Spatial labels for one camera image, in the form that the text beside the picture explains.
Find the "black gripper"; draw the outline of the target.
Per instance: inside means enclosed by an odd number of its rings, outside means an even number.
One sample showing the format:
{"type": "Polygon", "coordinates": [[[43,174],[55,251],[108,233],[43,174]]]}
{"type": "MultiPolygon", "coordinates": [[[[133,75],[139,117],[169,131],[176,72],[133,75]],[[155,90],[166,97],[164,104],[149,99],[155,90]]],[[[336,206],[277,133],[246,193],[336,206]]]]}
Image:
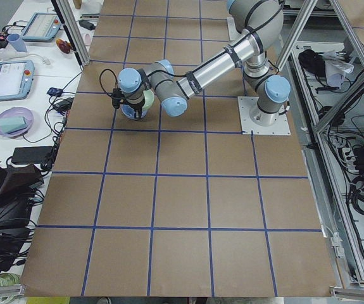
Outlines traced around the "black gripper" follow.
{"type": "Polygon", "coordinates": [[[143,92],[136,92],[135,94],[125,97],[128,105],[134,109],[134,118],[142,118],[142,108],[145,105],[145,97],[143,92]]]}

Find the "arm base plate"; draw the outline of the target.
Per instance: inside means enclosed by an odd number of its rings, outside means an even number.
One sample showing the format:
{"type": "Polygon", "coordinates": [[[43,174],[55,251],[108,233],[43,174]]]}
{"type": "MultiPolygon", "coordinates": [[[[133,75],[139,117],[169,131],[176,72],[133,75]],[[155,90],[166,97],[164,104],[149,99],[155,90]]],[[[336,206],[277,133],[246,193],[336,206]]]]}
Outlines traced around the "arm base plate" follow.
{"type": "Polygon", "coordinates": [[[240,33],[236,30],[235,21],[232,17],[227,18],[227,28],[229,32],[229,41],[235,41],[240,37],[240,33]]]}
{"type": "Polygon", "coordinates": [[[244,135],[289,136],[291,131],[284,107],[277,113],[264,113],[258,108],[258,97],[239,96],[238,108],[244,135]]]}

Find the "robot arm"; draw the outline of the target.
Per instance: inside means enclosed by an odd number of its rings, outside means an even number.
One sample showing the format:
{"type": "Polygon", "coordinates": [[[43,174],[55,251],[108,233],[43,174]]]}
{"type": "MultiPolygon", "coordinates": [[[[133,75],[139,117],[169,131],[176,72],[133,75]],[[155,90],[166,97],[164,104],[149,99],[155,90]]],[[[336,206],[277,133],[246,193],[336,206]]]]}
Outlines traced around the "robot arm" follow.
{"type": "Polygon", "coordinates": [[[132,118],[142,118],[149,109],[144,91],[153,90],[162,108],[171,117],[183,114],[190,97],[235,68],[243,68],[246,81],[256,86],[268,74],[266,50],[282,29],[283,1],[228,1],[239,37],[212,58],[182,75],[175,75],[168,60],[155,61],[136,70],[124,68],[115,77],[110,97],[113,107],[132,109],[132,118]]]}

